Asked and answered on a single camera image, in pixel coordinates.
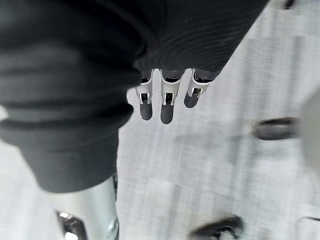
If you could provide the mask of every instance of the robotic hand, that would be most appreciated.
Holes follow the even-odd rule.
[[[153,72],[154,69],[142,72],[140,86],[135,88],[140,103],[140,114],[143,120],[150,120],[153,114]],[[160,70],[161,72],[161,121],[171,123],[174,116],[175,101],[178,96],[181,78],[184,70]],[[184,105],[191,109],[197,105],[200,96],[207,90],[209,84],[215,80],[220,72],[211,72],[201,69],[192,69],[188,90],[184,97]]]

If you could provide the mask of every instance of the black sweater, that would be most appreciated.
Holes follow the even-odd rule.
[[[267,0],[3,0],[0,137],[63,193],[116,173],[128,89],[153,68],[219,71]]]

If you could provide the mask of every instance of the floor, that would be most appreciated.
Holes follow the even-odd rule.
[[[261,141],[258,120],[298,116],[319,86],[320,1],[292,10],[272,0],[198,105],[184,107],[183,76],[173,122],[160,121],[160,74],[153,117],[135,113],[120,131],[121,240],[185,240],[221,217],[243,217],[244,240],[320,240],[320,191],[298,139]],[[61,239],[56,216],[16,148],[0,142],[0,239]]]

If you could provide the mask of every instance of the robotic finger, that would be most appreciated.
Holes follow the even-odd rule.
[[[154,70],[147,70],[141,73],[141,84],[135,88],[140,103],[140,114],[143,120],[150,120],[153,115],[152,111],[152,75]]]
[[[161,72],[161,122],[171,123],[174,117],[174,106],[178,96],[181,78],[185,70],[160,70]]]
[[[198,68],[192,69],[188,90],[184,97],[184,105],[191,109],[197,105],[200,96],[207,90],[221,71],[211,72]]]

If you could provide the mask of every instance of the black wheel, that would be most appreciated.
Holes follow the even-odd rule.
[[[298,136],[299,119],[282,117],[258,122],[252,129],[252,134],[262,140],[283,140]]]
[[[291,9],[292,6],[295,4],[295,0],[286,0],[285,5],[284,5],[284,9]]]
[[[206,224],[195,231],[191,236],[195,237],[215,237],[219,239],[221,232],[229,232],[235,239],[244,233],[244,223],[239,216],[232,216],[221,219],[220,221]]]

